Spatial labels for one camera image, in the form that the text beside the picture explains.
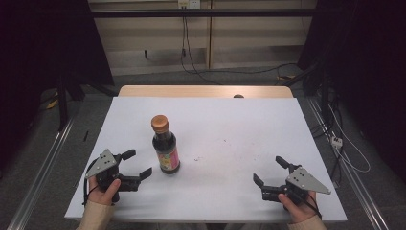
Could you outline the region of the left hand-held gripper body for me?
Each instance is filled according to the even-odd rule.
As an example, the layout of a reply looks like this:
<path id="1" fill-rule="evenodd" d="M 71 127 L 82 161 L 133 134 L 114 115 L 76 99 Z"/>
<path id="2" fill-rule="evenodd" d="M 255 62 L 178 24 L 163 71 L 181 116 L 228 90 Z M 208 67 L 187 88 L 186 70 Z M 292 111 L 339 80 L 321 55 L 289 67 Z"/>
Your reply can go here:
<path id="1" fill-rule="evenodd" d="M 99 187 L 105 191 L 115 179 L 121 180 L 121 186 L 112 201 L 120 200 L 119 192 L 137 192 L 141 180 L 139 176 L 125 176 L 119 172 L 119 165 L 123 161 L 122 153 L 113 154 L 109 149 L 105 149 L 100 156 L 95 159 L 85 174 L 88 179 L 95 176 Z"/>

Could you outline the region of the white wall outlet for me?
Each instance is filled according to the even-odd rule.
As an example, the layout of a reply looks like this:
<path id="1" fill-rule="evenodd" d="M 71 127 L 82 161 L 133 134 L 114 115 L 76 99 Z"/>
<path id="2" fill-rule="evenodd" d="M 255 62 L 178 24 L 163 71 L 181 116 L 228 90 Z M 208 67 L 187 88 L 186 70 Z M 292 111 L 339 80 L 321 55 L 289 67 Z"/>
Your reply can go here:
<path id="1" fill-rule="evenodd" d="M 179 9 L 200 9 L 200 0 L 177 0 Z"/>

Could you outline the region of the person's right hand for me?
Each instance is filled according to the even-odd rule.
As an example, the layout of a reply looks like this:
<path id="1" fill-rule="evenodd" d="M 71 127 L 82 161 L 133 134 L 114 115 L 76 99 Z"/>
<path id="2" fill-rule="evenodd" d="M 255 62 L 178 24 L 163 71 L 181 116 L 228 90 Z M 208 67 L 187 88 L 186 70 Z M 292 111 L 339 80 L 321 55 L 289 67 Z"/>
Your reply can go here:
<path id="1" fill-rule="evenodd" d="M 292 223 L 299 223 L 317 215 L 317 212 L 315 211 L 316 193 L 313 191 L 310 191 L 306 197 L 306 201 L 310 204 L 310 206 L 306 205 L 305 203 L 296 205 L 285 194 L 279 194 L 278 199 L 289 212 Z"/>

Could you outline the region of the wooden table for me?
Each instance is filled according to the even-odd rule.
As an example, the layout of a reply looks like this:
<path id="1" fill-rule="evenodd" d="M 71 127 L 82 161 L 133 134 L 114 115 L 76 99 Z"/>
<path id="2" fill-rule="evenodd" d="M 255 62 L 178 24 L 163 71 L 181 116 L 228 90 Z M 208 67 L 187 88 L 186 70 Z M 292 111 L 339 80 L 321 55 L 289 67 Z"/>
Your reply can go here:
<path id="1" fill-rule="evenodd" d="M 244 99 L 293 97 L 286 86 L 125 85 L 119 92 L 120 97 L 233 98 L 235 94 Z"/>

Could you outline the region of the metal floor rail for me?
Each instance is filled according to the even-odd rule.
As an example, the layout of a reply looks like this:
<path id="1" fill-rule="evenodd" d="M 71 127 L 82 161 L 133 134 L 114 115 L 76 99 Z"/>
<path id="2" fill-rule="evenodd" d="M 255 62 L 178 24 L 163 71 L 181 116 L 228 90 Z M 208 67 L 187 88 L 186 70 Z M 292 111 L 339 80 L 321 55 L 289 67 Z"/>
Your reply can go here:
<path id="1" fill-rule="evenodd" d="M 43 191 L 43 188 L 51 174 L 51 171 L 56 163 L 56 160 L 63 148 L 63 145 L 69 136 L 70 130 L 73 126 L 75 119 L 70 118 L 64 125 L 63 129 L 56 135 L 50 150 L 43 161 L 41 168 L 35 175 L 33 183 L 29 187 L 29 191 L 25 194 L 20 205 L 18 206 L 11 223 L 7 230 L 24 230 L 27 226 L 28 220 L 34 210 L 36 203 Z"/>
<path id="2" fill-rule="evenodd" d="M 316 99 L 307 99 L 307 102 L 318 122 L 318 125 L 322 128 L 324 136 L 327 138 L 329 145 L 332 147 L 332 151 L 334 156 L 338 158 L 338 162 L 340 163 L 341 172 L 347 177 L 357 199 L 359 200 L 366 216 L 368 217 L 370 223 L 372 224 L 373 230 L 389 230 L 389 226 L 386 223 L 385 219 L 382 216 L 379 208 L 377 207 L 376 203 L 374 202 L 371 194 L 369 193 L 368 189 L 362 182 L 359 174 L 360 173 L 367 173 L 371 169 L 371 164 L 367 158 L 364 160 L 367 162 L 368 168 L 366 170 L 360 170 L 356 168 L 348 158 L 346 152 L 343 148 L 337 149 L 333 147 L 330 143 L 330 138 L 332 136 L 337 137 L 337 133 L 342 134 L 344 139 L 349 141 L 350 144 L 358 150 L 358 147 L 354 145 L 354 143 L 346 137 L 345 132 L 339 125 L 337 121 L 337 117 L 331 113 L 331 106 L 327 107 L 327 114 L 331 115 L 335 125 L 338 126 L 339 132 L 335 131 L 334 129 L 327 129 L 327 124 L 325 120 L 322 118 L 322 108 L 318 104 Z"/>

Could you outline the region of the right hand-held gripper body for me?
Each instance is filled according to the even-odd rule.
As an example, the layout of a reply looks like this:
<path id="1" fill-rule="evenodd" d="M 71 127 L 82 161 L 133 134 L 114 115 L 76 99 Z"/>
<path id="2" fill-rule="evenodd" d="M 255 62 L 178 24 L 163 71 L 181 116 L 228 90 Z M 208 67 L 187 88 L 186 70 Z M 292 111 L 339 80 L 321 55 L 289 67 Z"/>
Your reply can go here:
<path id="1" fill-rule="evenodd" d="M 260 182 L 262 199 L 279 202 L 279 194 L 286 195 L 295 205 L 308 204 L 308 192 L 330 195 L 331 191 L 322 182 L 316 179 L 301 165 L 282 164 L 284 169 L 288 169 L 289 175 L 285 179 L 285 184 L 279 187 L 267 186 Z"/>

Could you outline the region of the dark sauce bottle orange cap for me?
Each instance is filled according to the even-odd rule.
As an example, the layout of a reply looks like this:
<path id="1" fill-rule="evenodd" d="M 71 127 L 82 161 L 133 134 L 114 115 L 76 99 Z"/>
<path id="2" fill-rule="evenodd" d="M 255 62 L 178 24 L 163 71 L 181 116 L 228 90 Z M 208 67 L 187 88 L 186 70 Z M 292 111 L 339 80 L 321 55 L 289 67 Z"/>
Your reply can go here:
<path id="1" fill-rule="evenodd" d="M 169 130 L 169 120 L 165 115 L 156 115 L 151 119 L 151 126 L 155 132 L 152 145 L 155 148 L 163 173 L 174 174 L 180 169 L 176 137 Z"/>

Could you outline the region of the wooden vertical post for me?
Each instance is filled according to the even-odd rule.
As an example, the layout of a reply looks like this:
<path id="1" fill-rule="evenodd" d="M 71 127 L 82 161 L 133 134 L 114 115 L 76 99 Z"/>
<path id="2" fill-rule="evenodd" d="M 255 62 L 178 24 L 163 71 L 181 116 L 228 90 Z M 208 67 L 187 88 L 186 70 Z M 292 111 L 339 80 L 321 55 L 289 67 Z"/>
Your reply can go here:
<path id="1" fill-rule="evenodd" d="M 213 0 L 207 0 L 207 10 L 213 7 Z M 206 69 L 210 70 L 212 66 L 212 25 L 213 20 L 207 17 L 207 46 L 206 46 Z"/>

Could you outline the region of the white board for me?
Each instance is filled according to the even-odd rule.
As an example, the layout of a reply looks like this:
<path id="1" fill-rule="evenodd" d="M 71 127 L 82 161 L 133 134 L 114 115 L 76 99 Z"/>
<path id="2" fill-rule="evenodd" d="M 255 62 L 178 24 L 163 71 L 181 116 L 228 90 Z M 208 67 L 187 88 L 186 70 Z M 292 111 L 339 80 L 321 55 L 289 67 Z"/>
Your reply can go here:
<path id="1" fill-rule="evenodd" d="M 151 119 L 163 114 L 177 139 L 179 172 L 160 170 Z M 265 201 L 253 178 L 281 186 L 288 171 L 275 160 L 301 165 L 333 187 L 298 101 L 117 97 L 91 155 L 104 150 L 136 155 L 120 165 L 124 175 L 151 169 L 138 191 L 122 193 L 116 221 L 285 222 L 280 203 Z"/>

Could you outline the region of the black metal stand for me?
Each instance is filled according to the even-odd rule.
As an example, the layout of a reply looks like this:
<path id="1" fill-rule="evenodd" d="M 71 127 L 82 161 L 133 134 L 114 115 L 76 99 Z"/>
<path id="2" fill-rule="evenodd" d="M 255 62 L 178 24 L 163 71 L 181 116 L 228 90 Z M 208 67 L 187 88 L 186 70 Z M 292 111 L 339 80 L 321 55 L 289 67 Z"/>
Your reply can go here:
<path id="1" fill-rule="evenodd" d="M 74 101 L 82 101 L 85 97 L 79 80 L 71 74 L 61 74 L 58 78 L 59 131 L 66 127 L 69 119 L 66 93 L 69 93 Z"/>

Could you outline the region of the person's left hand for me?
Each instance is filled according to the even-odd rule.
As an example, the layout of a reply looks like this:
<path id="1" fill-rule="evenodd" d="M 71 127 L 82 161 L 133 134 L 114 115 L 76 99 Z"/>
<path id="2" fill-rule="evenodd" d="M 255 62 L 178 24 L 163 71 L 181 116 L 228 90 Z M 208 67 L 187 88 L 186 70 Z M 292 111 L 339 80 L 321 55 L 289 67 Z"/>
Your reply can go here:
<path id="1" fill-rule="evenodd" d="M 121 186 L 121 180 L 115 179 L 110 186 L 103 191 L 97 182 L 95 176 L 88 179 L 89 183 L 89 194 L 88 199 L 92 202 L 99 203 L 101 205 L 112 205 L 112 199 L 114 194 L 116 194 Z"/>

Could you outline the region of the black horizontal bar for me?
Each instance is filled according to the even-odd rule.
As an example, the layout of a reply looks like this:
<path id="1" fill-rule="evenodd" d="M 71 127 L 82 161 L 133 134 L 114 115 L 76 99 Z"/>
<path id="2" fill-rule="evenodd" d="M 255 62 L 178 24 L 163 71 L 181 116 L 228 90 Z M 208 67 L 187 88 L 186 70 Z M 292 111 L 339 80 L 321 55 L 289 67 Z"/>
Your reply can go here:
<path id="1" fill-rule="evenodd" d="M 302 17 L 314 16 L 322 11 L 314 9 L 200 9 L 200 10 L 97 10 L 95 18 L 126 17 Z"/>

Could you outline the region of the black curtain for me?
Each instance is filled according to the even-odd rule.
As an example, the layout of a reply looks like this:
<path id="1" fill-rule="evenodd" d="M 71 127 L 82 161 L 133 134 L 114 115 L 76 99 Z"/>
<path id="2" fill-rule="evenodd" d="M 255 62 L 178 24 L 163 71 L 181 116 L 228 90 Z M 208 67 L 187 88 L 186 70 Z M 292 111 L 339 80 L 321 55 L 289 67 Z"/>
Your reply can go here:
<path id="1" fill-rule="evenodd" d="M 316 0 L 298 65 L 326 71 L 382 160 L 406 183 L 406 0 Z"/>
<path id="2" fill-rule="evenodd" d="M 111 85 L 89 0 L 0 0 L 0 169 L 16 155 L 41 94 Z"/>

